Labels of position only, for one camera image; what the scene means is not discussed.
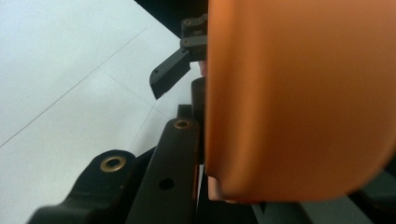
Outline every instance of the floor tile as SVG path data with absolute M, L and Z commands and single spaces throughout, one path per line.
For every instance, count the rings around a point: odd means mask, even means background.
M 146 14 L 131 0 L 2 2 L 0 146 L 144 31 Z
M 139 134 L 130 146 L 129 151 L 134 153 L 137 157 L 145 153 L 147 150 L 156 147 L 163 133 L 163 128 L 168 121 L 169 119 L 161 113 L 154 109 L 151 110 L 143 123 Z
M 177 49 L 179 39 L 155 21 L 133 42 L 104 63 L 101 69 L 150 104 L 154 104 L 149 76 L 155 67 Z
M 128 149 L 151 108 L 101 70 L 87 77 L 1 148 L 0 223 L 60 203 L 94 157 Z

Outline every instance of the orange plastic cover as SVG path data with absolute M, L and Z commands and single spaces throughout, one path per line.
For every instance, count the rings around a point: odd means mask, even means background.
M 323 200 L 396 140 L 396 1 L 211 0 L 206 173 L 221 199 Z

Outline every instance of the screw hole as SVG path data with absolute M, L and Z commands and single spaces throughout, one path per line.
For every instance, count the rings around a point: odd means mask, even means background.
M 106 162 L 106 166 L 114 168 L 117 165 L 120 165 L 121 161 L 117 158 L 111 159 L 108 162 Z
M 100 169 L 106 173 L 116 172 L 121 169 L 126 163 L 126 160 L 122 156 L 111 156 L 102 160 Z
M 171 178 L 166 178 L 160 182 L 160 189 L 169 190 L 175 186 L 175 181 Z
M 186 120 L 181 119 L 175 122 L 175 127 L 177 129 L 186 129 L 190 127 L 190 123 Z

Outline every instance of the black plastic part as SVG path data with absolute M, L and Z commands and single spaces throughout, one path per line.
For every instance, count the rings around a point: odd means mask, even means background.
M 181 22 L 181 38 L 197 35 L 207 35 L 207 14 Z
M 349 198 L 374 223 L 396 223 L 396 178 L 382 172 Z
M 168 30 L 179 37 L 180 22 L 207 13 L 208 0 L 135 0 Z
M 189 51 L 191 62 L 206 60 L 207 35 L 182 38 L 180 46 Z
M 205 86 L 206 77 L 197 78 L 191 83 L 192 117 L 198 121 L 201 127 L 199 148 L 199 161 L 201 164 L 205 162 Z
M 171 119 L 163 130 L 126 223 L 189 223 L 195 218 L 199 125 Z
M 117 171 L 104 172 L 101 164 L 111 157 L 122 157 L 125 164 Z M 114 162 L 109 166 L 120 164 L 120 161 Z M 38 209 L 29 223 L 123 223 L 144 175 L 144 163 L 144 160 L 140 164 L 136 163 L 133 154 L 120 150 L 97 156 L 79 176 L 61 204 Z M 133 177 L 136 168 L 142 167 L 140 177 Z
M 190 71 L 190 54 L 179 49 L 152 71 L 149 85 L 156 99 L 169 91 L 188 71 Z
M 179 105 L 177 108 L 178 118 L 192 118 L 192 106 L 191 105 Z
M 202 178 L 197 213 L 198 224 L 258 224 L 249 204 L 209 201 L 205 175 Z

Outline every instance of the black mechanism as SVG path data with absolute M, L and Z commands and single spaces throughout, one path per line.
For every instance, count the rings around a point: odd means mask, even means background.
M 156 99 L 169 91 L 190 71 L 190 62 L 206 59 L 206 31 L 207 15 L 183 20 L 180 49 L 156 67 L 149 78 L 149 85 Z
M 175 36 L 180 37 L 180 22 L 207 13 L 208 0 L 135 0 Z
M 190 70 L 190 62 L 205 59 L 207 16 L 183 20 L 181 28 L 180 49 L 150 76 L 156 98 Z M 313 223 L 297 203 L 212 202 L 205 174 L 198 197 L 204 133 L 205 77 L 201 77 L 191 83 L 191 105 L 178 106 L 177 118 L 166 124 L 158 146 L 138 158 L 120 150 L 99 155 L 62 203 L 38 209 L 29 223 Z M 369 185 L 349 195 L 374 223 L 396 223 L 395 160 Z
M 38 209 L 29 223 L 124 223 L 151 154 L 136 159 L 111 150 L 97 156 L 61 204 Z
M 198 122 L 189 118 L 169 120 L 126 223 L 188 224 L 194 221 L 198 140 Z

